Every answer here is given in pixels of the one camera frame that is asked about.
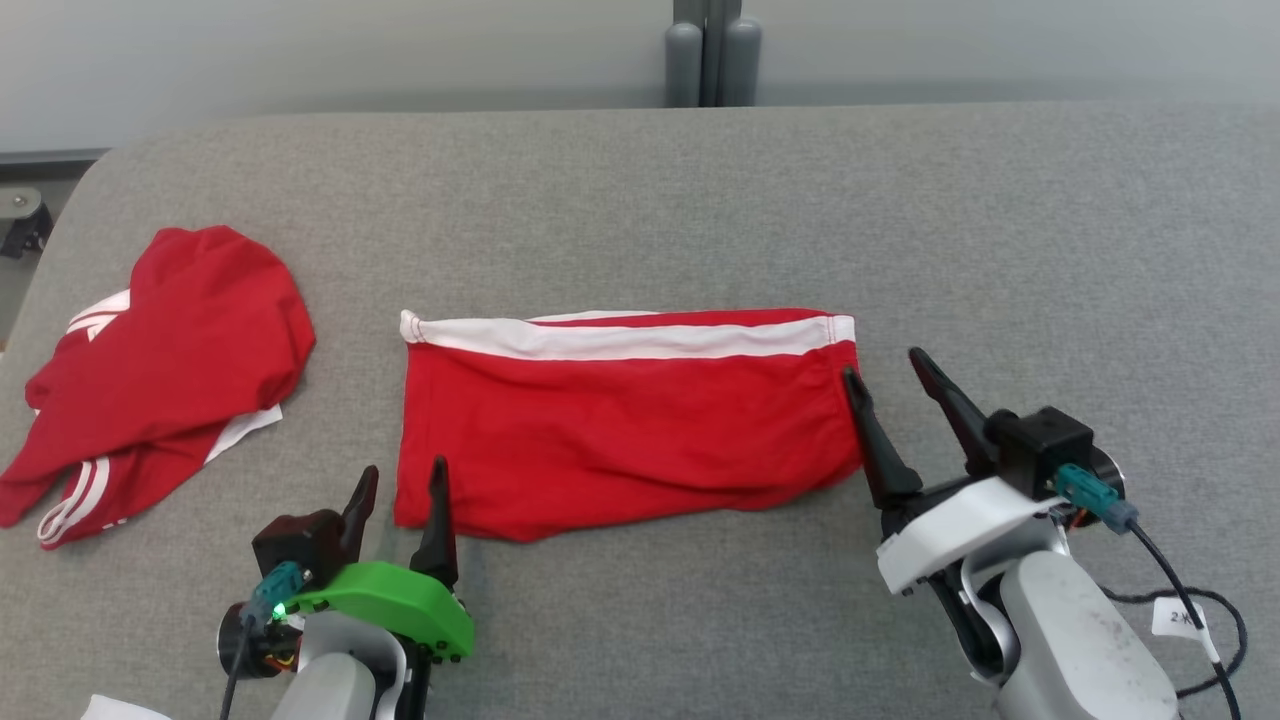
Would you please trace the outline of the grey metal wall post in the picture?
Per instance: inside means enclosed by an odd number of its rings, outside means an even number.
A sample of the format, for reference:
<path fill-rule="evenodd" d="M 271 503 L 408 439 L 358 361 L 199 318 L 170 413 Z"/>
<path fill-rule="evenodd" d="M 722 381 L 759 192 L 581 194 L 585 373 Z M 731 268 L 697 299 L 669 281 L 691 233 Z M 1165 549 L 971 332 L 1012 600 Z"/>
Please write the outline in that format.
<path fill-rule="evenodd" d="M 762 56 L 762 23 L 744 0 L 672 0 L 663 35 L 667 108 L 751 108 Z"/>

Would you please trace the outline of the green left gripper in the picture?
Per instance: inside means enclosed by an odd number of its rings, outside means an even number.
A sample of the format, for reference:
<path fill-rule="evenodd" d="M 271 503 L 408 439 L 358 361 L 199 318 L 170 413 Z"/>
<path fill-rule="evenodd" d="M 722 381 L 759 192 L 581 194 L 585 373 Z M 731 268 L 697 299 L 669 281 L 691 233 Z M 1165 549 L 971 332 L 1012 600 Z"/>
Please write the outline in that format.
<path fill-rule="evenodd" d="M 302 614 L 342 612 L 425 644 L 445 660 L 470 657 L 476 630 L 472 616 L 453 593 L 460 569 L 449 479 L 447 459 L 436 456 L 428 483 L 429 515 L 410 560 L 411 570 L 381 561 L 349 564 L 326 585 L 285 601 L 285 607 Z M 346 561 L 360 559 L 378 484 L 378 468 L 366 466 L 340 515 L 340 550 Z"/>

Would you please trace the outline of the red Bulls jersey white sleeves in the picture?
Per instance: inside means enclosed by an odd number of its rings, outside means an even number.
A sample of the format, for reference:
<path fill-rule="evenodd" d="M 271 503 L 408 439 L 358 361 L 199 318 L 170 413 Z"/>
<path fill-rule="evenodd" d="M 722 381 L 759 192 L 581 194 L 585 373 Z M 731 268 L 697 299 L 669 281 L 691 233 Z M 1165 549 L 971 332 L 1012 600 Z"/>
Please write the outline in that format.
<path fill-rule="evenodd" d="M 127 524 L 278 423 L 315 342 L 270 249 L 227 225 L 159 231 L 128 286 L 76 314 L 27 380 L 35 419 L 0 471 L 0 528 L 58 480 L 44 548 Z"/>

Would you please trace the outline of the grey fabric sofa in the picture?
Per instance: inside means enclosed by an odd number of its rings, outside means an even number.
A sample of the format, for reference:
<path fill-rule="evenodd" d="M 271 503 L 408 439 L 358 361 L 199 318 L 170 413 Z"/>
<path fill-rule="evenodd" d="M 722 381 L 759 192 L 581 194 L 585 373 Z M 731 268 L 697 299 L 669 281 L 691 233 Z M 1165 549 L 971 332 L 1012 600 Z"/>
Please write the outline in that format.
<path fill-rule="evenodd" d="M 1251 635 L 1245 720 L 1280 720 L 1280 105 L 1018 102 L 266 117 L 111 150 L 56 223 L 0 361 L 0 468 L 27 379 L 155 232 L 227 224 L 292 269 L 317 334 L 284 421 L 151 512 L 46 552 L 0 529 L 0 720 L 93 694 L 218 720 L 216 633 L 250 538 L 340 509 L 381 469 L 390 524 L 402 309 L 815 307 L 927 482 L 960 473 L 908 360 L 987 413 L 1094 428 L 1185 583 Z M 927 588 L 891 596 L 861 477 L 771 512 L 535 544 L 460 539 L 476 655 L 433 670 L 444 720 L 987 720 Z"/>

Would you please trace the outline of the black right gripper round motor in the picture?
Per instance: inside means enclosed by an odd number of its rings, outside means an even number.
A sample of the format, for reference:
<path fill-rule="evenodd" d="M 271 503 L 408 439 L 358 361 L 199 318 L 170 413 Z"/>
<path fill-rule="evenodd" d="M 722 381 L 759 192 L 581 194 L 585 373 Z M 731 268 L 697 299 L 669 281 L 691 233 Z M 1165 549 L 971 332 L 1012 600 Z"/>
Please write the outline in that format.
<path fill-rule="evenodd" d="M 1100 447 L 1091 448 L 1088 469 L 1094 477 L 1116 492 L 1120 500 L 1126 498 L 1125 478 L 1120 466 Z"/>

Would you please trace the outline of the red shorts with white stripe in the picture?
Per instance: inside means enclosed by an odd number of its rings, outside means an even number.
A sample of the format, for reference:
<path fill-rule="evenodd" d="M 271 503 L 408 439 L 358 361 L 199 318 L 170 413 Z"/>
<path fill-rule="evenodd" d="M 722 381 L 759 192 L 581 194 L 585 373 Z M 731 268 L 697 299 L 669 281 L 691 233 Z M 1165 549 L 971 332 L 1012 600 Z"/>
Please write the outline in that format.
<path fill-rule="evenodd" d="M 856 323 L 808 307 L 399 316 L 393 518 L 420 528 L 438 459 L 461 536 L 530 543 L 762 511 L 861 465 L 844 388 Z"/>

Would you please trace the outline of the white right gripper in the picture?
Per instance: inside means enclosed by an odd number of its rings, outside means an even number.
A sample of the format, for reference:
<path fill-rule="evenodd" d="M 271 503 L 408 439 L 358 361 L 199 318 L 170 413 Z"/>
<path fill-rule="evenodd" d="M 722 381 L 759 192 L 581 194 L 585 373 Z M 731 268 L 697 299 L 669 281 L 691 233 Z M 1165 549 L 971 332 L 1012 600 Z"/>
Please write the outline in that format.
<path fill-rule="evenodd" d="M 998 451 L 986 438 L 988 416 L 924 348 L 911 347 L 908 357 L 925 395 L 946 416 L 965 455 L 965 473 L 989 478 L 966 486 L 881 543 L 877 568 L 892 594 L 996 542 L 1034 515 L 1066 503 L 1057 495 L 1034 501 L 1004 479 L 992 477 Z M 923 491 L 923 480 L 886 434 L 858 370 L 845 366 L 842 374 L 873 505 L 877 509 L 899 506 Z"/>

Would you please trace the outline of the black gripper round motor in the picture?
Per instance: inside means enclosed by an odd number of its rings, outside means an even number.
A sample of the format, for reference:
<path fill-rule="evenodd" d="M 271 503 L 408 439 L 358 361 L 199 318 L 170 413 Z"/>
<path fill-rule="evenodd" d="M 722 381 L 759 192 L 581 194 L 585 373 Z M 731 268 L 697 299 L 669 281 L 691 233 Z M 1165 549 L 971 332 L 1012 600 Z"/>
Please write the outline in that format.
<path fill-rule="evenodd" d="M 266 618 L 256 620 L 244 634 L 241 610 L 244 603 L 233 603 L 224 614 L 218 629 L 218 657 L 224 673 L 237 678 L 274 678 L 294 673 L 302 630 L 287 619 Z"/>
<path fill-rule="evenodd" d="M 1116 492 L 1120 500 L 1126 498 L 1125 478 L 1120 466 L 1100 447 L 1091 448 L 1088 469 L 1094 477 Z"/>

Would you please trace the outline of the black metal floor bracket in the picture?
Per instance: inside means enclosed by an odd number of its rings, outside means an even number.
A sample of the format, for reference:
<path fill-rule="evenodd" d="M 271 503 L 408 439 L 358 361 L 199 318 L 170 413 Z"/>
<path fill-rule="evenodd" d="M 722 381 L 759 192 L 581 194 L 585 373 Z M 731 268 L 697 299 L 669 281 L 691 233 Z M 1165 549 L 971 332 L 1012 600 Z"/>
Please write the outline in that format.
<path fill-rule="evenodd" d="M 36 187 L 0 186 L 0 258 L 42 252 L 54 219 Z"/>

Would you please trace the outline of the black left gripper round motor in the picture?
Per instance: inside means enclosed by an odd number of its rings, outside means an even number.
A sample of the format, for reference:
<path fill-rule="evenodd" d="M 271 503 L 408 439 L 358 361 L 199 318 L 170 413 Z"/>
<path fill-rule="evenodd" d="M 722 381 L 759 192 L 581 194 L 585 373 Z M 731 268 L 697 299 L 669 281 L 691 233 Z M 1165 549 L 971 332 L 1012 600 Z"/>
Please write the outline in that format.
<path fill-rule="evenodd" d="M 218 629 L 218 657 L 224 673 L 237 678 L 274 678 L 294 673 L 302 630 L 287 619 L 266 618 L 256 620 L 244 634 L 241 610 L 244 603 L 233 603 L 224 614 Z"/>

